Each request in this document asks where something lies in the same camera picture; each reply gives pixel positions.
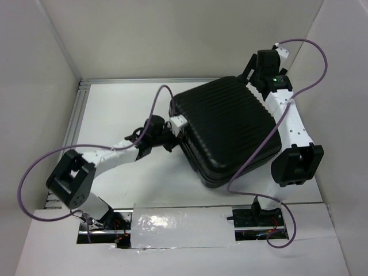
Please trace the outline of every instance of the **white wall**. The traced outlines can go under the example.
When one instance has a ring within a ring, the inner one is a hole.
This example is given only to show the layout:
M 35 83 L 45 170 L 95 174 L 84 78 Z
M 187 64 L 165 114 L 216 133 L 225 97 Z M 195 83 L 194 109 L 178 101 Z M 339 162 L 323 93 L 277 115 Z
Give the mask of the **white wall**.
M 14 275 L 30 226 L 17 206 L 18 181 L 43 152 L 61 145 L 77 90 L 34 1 L 0 1 L 0 268 Z M 40 165 L 24 190 L 30 210 L 42 208 L 45 178 L 55 158 Z
M 298 105 L 325 156 L 317 173 L 351 275 L 368 271 L 368 1 L 325 0 L 308 38 L 326 51 L 325 81 Z M 290 71 L 294 88 L 316 80 L 323 61 L 303 45 Z
M 85 79 L 240 74 L 256 50 L 305 37 L 323 2 L 41 1 Z

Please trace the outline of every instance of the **suitcase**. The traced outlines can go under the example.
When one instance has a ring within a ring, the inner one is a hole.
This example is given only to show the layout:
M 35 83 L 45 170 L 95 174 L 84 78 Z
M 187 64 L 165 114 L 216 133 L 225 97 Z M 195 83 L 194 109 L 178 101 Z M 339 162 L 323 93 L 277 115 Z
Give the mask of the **suitcase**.
M 175 115 L 188 121 L 179 145 L 209 188 L 228 183 L 275 127 L 271 114 L 235 76 L 177 94 L 174 103 Z M 242 174 L 265 164 L 280 149 L 276 131 Z

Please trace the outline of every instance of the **purple cable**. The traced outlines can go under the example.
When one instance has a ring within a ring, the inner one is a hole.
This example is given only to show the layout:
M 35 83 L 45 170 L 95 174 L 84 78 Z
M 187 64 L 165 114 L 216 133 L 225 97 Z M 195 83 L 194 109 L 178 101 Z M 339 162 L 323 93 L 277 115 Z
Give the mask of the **purple cable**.
M 315 46 L 319 51 L 320 53 L 322 54 L 322 57 L 323 57 L 323 60 L 324 60 L 324 71 L 322 73 L 322 76 L 313 84 L 307 86 L 306 88 L 303 88 L 302 90 L 296 92 L 295 94 L 293 94 L 293 96 L 291 97 L 291 99 L 295 99 L 295 97 L 297 97 L 298 95 L 300 95 L 301 93 L 315 87 L 316 85 L 318 85 L 323 79 L 324 77 L 326 76 L 326 73 L 327 73 L 327 69 L 328 69 L 328 62 L 327 62 L 327 57 L 326 57 L 326 54 L 324 53 L 324 51 L 322 50 L 322 48 L 317 45 L 315 42 L 313 41 L 310 41 L 308 39 L 288 39 L 288 40 L 284 40 L 282 42 L 280 42 L 280 44 L 284 44 L 284 43 L 289 43 L 289 42 L 294 42 L 294 41 L 302 41 L 302 42 L 306 42 L 306 43 L 309 43 L 309 44 L 312 44 L 313 46 Z M 234 174 L 234 176 L 230 179 L 229 183 L 228 183 L 228 186 L 227 186 L 227 191 L 231 194 L 241 194 L 241 195 L 244 195 L 244 196 L 256 196 L 256 197 L 264 197 L 264 198 L 268 198 L 270 200 L 273 200 L 273 201 L 277 201 L 277 202 L 280 202 L 280 200 L 278 200 L 277 198 L 274 198 L 274 197 L 270 197 L 268 195 L 265 195 L 265 194 L 258 194 L 258 193 L 246 193 L 246 192 L 241 192 L 241 191 L 232 191 L 230 190 L 230 187 L 231 187 L 231 184 L 232 182 L 239 177 L 239 175 L 242 173 L 242 171 L 252 162 L 252 160 L 254 159 L 254 157 L 256 157 L 256 155 L 261 151 L 261 149 L 266 145 L 266 143 L 270 140 L 270 138 L 272 137 L 272 135 L 276 132 L 276 130 L 278 129 L 278 127 L 281 125 L 283 119 L 286 117 L 286 114 L 288 113 L 290 109 L 290 103 L 288 103 L 286 105 L 286 108 L 285 108 L 285 111 L 283 112 L 281 118 L 278 120 L 277 124 L 275 125 L 275 127 L 272 129 L 272 131 L 267 135 L 267 137 L 264 139 L 264 141 L 259 145 L 259 147 L 255 150 L 255 152 L 253 152 L 253 154 L 249 157 L 249 159 L 245 162 L 245 164 L 243 164 L 241 166 L 241 168 L 238 169 L 238 171 Z M 266 237 L 266 241 L 267 243 L 274 247 L 274 248 L 285 248 L 287 246 L 289 246 L 293 240 L 295 239 L 295 236 L 297 234 L 297 224 L 296 224 L 296 221 L 295 221 L 295 218 L 292 214 L 292 211 L 289 209 L 289 207 L 283 203 L 283 202 L 280 202 L 282 206 L 285 207 L 285 209 L 289 212 L 290 214 L 290 217 L 292 218 L 292 221 L 293 221 L 293 226 L 294 226 L 294 232 L 293 232 L 293 235 L 292 237 L 290 238 L 290 240 L 282 245 L 282 246 L 275 246 L 273 244 L 270 243 L 269 241 L 269 238 L 271 235 L 277 233 L 277 232 L 282 232 L 283 230 L 276 230 L 276 231 L 273 231 L 271 233 L 269 233 Z
M 132 143 L 131 145 L 129 146 L 126 146 L 126 147 L 122 147 L 122 148 L 115 148 L 116 151 L 123 151 L 123 150 L 127 150 L 128 148 L 131 148 L 133 146 L 135 146 L 136 144 L 138 144 L 140 142 L 140 140 L 142 140 L 144 134 L 147 132 L 147 129 L 149 127 L 149 122 L 151 121 L 152 119 L 152 115 L 154 113 L 154 110 L 155 110 L 155 106 L 156 106 L 156 102 L 157 102 L 157 99 L 159 97 L 159 94 L 160 92 L 162 91 L 163 88 L 166 88 L 168 90 L 168 92 L 170 93 L 170 96 L 171 96 L 171 103 L 172 103 L 172 110 L 173 110 L 173 113 L 175 113 L 175 105 L 174 105 L 174 96 L 173 96 L 173 92 L 171 91 L 171 89 L 167 86 L 167 85 L 162 85 L 160 86 L 159 90 L 157 91 L 156 93 L 156 96 L 155 96 L 155 99 L 154 99 L 154 102 L 152 103 L 152 108 L 151 108 L 151 112 L 149 113 L 149 117 L 148 117 L 148 123 L 146 124 L 145 128 L 143 129 L 142 133 L 139 135 L 138 139 Z M 36 159 L 27 169 L 26 171 L 24 172 L 20 182 L 19 182 L 19 186 L 18 186 L 18 190 L 17 190 L 17 200 L 18 200 L 18 204 L 19 204 L 19 207 L 21 208 L 21 210 L 27 215 L 29 216 L 30 218 L 34 219 L 34 220 L 38 220 L 38 221 L 43 221 L 43 222 L 53 222 L 53 221 L 59 221 L 59 220 L 63 220 L 63 219 L 66 219 L 67 217 L 70 217 L 72 215 L 74 215 L 75 213 L 82 213 L 84 214 L 81 210 L 75 210 L 69 214 L 66 214 L 65 216 L 62 216 L 62 217 L 56 217 L 56 218 L 42 218 L 42 217 L 37 217 L 35 216 L 34 214 L 30 213 L 26 207 L 24 206 L 24 203 L 23 203 L 23 200 L 22 200 L 22 187 L 23 187 L 23 184 L 24 184 L 24 181 L 26 179 L 26 177 L 28 176 L 29 172 L 35 167 L 35 165 L 37 165 L 38 163 L 40 163 L 43 159 L 49 157 L 50 155 L 53 155 L 57 152 L 60 152 L 60 151 L 63 151 L 63 150 L 69 150 L 71 148 L 84 148 L 84 147 L 87 147 L 87 148 L 101 148 L 103 150 L 111 150 L 112 148 L 111 147 L 107 147 L 105 145 L 94 145 L 94 144 L 78 144 L 78 145 L 67 145 L 65 147 L 62 147 L 62 148 L 58 148 L 57 150 L 53 150 L 53 151 L 50 151 L 46 154 L 44 154 L 43 156 L 39 157 L 38 159 Z

